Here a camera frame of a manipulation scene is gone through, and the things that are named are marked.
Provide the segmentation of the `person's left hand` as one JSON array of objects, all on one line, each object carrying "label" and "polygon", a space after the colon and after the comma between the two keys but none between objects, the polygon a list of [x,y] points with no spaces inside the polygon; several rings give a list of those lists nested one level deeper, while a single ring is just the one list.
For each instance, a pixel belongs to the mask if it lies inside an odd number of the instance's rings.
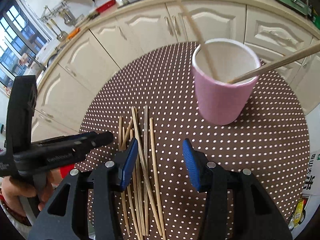
[{"label": "person's left hand", "polygon": [[20,202],[20,197],[32,198],[39,196],[40,204],[38,205],[39,210],[41,211],[46,202],[48,202],[49,198],[53,194],[53,186],[54,176],[52,172],[47,173],[47,183],[42,191],[38,192],[35,187],[32,185],[22,183],[13,179],[11,176],[7,176],[3,178],[2,181],[2,195],[7,206],[19,214],[20,216],[26,217],[25,210]]}]

